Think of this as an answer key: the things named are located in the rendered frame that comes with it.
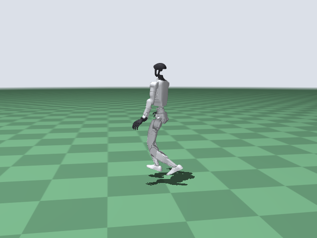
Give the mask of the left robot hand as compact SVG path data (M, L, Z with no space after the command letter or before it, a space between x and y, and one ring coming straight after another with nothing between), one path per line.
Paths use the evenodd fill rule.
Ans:
M135 122L133 123L132 128L136 130L136 127L137 127L137 130L138 130L138 126L139 126L142 122L145 122L147 119L148 119L147 117L146 117L146 118L141 117L141 119L138 119L137 121L135 121Z

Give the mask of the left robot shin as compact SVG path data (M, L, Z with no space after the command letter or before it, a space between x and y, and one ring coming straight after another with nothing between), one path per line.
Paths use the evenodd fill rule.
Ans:
M170 167L176 168L176 164L173 163L167 155L165 155L162 151L157 150L155 147L150 149L150 155L156 158L157 160L161 161L162 163L167 164ZM176 167L175 167L176 166Z

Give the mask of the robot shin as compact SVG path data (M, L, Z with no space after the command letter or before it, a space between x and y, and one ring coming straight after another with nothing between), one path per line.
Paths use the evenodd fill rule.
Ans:
M156 142L155 142L154 145L157 146ZM153 156L152 156L152 159L153 159L153 162L156 165L156 167L158 167L159 166L159 161L156 158L154 158Z
M155 147L150 149L150 155L156 158L157 160L161 161L162 163L167 164L170 167L176 168L176 164L173 163L167 155L165 155L162 151L157 150ZM176 166L176 167L175 167Z

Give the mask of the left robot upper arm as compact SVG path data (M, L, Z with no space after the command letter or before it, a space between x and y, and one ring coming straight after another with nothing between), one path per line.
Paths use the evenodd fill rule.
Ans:
M154 81L150 83L150 100L151 100L151 105L154 104L155 102L155 96L156 96L156 90L158 89L159 82Z

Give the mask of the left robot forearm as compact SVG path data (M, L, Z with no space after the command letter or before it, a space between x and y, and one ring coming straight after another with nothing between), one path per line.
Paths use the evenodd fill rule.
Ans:
M152 109L151 103L152 103L151 100L148 99L147 103L146 103L145 111L144 111L143 116L142 116L143 118L146 118L146 117L148 118L150 110Z

